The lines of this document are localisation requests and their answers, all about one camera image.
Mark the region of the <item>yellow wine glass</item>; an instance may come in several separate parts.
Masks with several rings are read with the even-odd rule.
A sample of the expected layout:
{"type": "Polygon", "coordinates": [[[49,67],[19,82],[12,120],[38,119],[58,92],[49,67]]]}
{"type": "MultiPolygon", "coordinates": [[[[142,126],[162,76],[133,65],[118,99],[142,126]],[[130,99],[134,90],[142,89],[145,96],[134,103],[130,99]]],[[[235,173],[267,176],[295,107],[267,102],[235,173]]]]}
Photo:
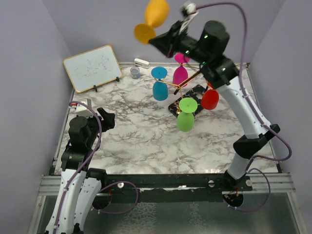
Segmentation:
{"type": "Polygon", "coordinates": [[[145,22],[134,28],[135,38],[142,44],[148,44],[150,39],[156,37],[155,29],[165,22],[169,12],[166,0],[150,0],[144,12],[145,22]]]}

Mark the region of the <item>red wine glass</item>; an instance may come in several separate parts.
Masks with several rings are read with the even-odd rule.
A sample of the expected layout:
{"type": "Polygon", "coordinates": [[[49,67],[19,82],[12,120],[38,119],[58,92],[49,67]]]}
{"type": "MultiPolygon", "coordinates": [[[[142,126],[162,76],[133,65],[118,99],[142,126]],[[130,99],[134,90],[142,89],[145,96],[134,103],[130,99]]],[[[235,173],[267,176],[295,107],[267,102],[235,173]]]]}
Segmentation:
{"type": "Polygon", "coordinates": [[[201,106],[206,110],[213,110],[216,108],[219,101],[219,94],[216,90],[207,90],[201,100],[201,106]]]}

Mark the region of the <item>green wine glass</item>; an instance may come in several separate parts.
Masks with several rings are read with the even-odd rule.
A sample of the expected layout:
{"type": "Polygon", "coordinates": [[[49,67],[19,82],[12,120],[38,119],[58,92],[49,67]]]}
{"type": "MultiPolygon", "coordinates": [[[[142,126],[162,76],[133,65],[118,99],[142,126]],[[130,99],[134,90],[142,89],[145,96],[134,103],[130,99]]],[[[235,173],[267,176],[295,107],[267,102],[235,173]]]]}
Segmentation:
{"type": "Polygon", "coordinates": [[[189,132],[193,129],[195,118],[193,113],[197,110],[198,103],[190,97],[185,97],[179,102],[181,110],[177,117],[176,126],[182,132],[189,132]]]}

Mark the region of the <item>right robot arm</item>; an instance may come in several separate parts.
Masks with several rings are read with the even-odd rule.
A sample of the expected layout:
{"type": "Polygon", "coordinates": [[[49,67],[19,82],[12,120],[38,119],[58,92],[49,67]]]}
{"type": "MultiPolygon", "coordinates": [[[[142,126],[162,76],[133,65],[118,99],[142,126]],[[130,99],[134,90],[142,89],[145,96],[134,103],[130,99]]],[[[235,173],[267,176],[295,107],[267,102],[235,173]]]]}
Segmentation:
{"type": "Polygon", "coordinates": [[[224,175],[224,185],[234,191],[241,186],[251,158],[280,132],[278,124],[271,124],[241,88],[239,70],[234,62],[224,56],[230,39],[225,26],[218,21],[205,23],[199,40],[180,32],[181,21],[173,24],[169,31],[149,39],[148,43],[168,58],[182,53],[201,64],[204,78],[226,100],[238,118],[244,134],[234,144],[235,155],[224,175]]]}

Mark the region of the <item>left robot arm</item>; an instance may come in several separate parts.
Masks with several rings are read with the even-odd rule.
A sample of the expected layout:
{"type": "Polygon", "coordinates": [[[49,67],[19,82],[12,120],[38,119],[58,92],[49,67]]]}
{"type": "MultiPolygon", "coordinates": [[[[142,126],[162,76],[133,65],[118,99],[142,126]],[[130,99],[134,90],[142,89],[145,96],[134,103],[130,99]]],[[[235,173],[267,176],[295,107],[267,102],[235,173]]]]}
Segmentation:
{"type": "Polygon", "coordinates": [[[106,190],[104,169],[89,168],[101,134],[115,126],[115,114],[85,110],[69,122],[69,141],[61,156],[61,182],[47,234],[81,234],[96,194],[106,190]]]}

